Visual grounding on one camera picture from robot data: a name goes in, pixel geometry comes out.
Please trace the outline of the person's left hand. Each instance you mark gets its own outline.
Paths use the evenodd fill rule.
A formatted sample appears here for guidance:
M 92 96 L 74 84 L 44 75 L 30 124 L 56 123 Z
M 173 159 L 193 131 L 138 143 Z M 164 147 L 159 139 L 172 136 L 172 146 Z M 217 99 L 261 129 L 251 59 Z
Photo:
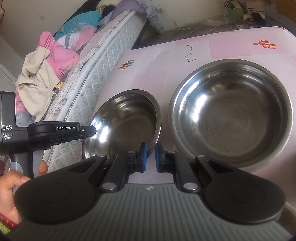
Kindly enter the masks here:
M 15 170 L 1 176 L 1 213 L 17 224 L 21 222 L 21 218 L 15 206 L 14 190 L 30 180 Z

